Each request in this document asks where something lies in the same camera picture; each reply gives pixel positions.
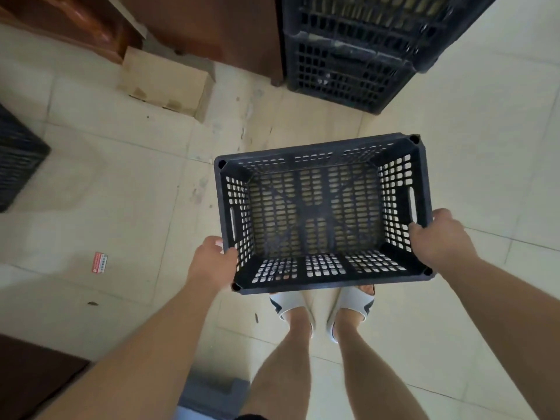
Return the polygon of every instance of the crate handle hole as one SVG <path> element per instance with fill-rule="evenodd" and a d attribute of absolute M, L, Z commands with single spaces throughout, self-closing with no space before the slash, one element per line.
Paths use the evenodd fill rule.
<path fill-rule="evenodd" d="M 234 235 L 234 241 L 237 241 L 237 230 L 235 230 L 235 211 L 233 206 L 230 206 L 230 219 L 231 219 L 231 232 Z"/>
<path fill-rule="evenodd" d="M 413 222 L 418 224 L 418 217 L 416 216 L 416 197 L 414 196 L 414 189 L 412 186 L 408 188 L 408 202 L 410 205 L 410 218 Z"/>

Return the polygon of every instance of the tile floor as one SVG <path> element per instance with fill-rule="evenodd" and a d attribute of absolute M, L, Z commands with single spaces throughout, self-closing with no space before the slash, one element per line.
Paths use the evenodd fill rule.
<path fill-rule="evenodd" d="M 119 67 L 93 53 L 0 26 L 0 102 L 53 149 L 0 216 L 0 333 L 99 359 L 220 232 L 215 156 L 390 132 L 422 135 L 433 205 L 484 258 L 560 297 L 559 13 L 560 0 L 498 0 L 380 116 L 215 64 L 204 124 L 119 93 Z M 440 277 L 377 294 L 363 336 L 432 419 L 535 418 Z M 307 297 L 325 322 L 335 290 Z M 267 296 L 223 292 L 195 367 L 250 379 L 286 331 Z M 338 348 L 317 333 L 311 352 L 309 418 L 350 418 Z"/>

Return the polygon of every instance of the black plastic crate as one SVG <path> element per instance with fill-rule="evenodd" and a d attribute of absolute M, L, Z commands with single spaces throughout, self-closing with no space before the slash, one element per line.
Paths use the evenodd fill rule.
<path fill-rule="evenodd" d="M 50 147 L 0 105 L 0 212 L 12 204 Z"/>
<path fill-rule="evenodd" d="M 408 234 L 414 213 L 431 221 L 419 135 L 225 155 L 214 171 L 224 249 L 239 251 L 236 292 L 433 277 Z"/>
<path fill-rule="evenodd" d="M 415 74 L 392 57 L 323 38 L 286 37 L 286 63 L 289 90 L 376 115 Z"/>
<path fill-rule="evenodd" d="M 425 72 L 495 0 L 283 0 L 284 33 L 316 34 Z"/>

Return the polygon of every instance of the small red label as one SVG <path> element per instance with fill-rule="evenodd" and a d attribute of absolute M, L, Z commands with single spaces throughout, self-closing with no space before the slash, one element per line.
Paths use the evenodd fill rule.
<path fill-rule="evenodd" d="M 107 255 L 101 252 L 95 252 L 94 264 L 91 266 L 91 272 L 94 274 L 102 274 L 107 265 Z"/>

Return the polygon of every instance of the slide sandal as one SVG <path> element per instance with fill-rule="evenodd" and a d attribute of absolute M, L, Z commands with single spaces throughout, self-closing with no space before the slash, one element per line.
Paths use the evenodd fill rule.
<path fill-rule="evenodd" d="M 329 320 L 326 322 L 326 331 L 329 334 L 330 339 L 334 343 L 338 341 L 334 338 L 334 319 L 337 317 L 337 313 L 340 308 L 347 308 L 359 312 L 363 315 L 363 320 L 366 321 L 368 314 L 370 313 L 370 308 L 374 304 L 375 295 L 368 295 L 366 292 L 362 292 L 355 286 L 343 287 L 340 289 L 338 294 L 337 302 L 334 304 L 334 308 L 329 316 Z"/>
<path fill-rule="evenodd" d="M 282 320 L 286 320 L 284 318 L 284 314 L 294 308 L 298 308 L 303 306 L 307 313 L 309 314 L 309 322 L 312 325 L 311 331 L 313 337 L 313 333 L 315 331 L 315 319 L 313 318 L 313 314 L 307 307 L 307 303 L 305 302 L 304 294 L 300 291 L 293 291 L 293 292 L 281 292 L 281 293 L 274 293 L 270 295 L 270 302 L 274 305 L 276 309 L 276 313 Z"/>

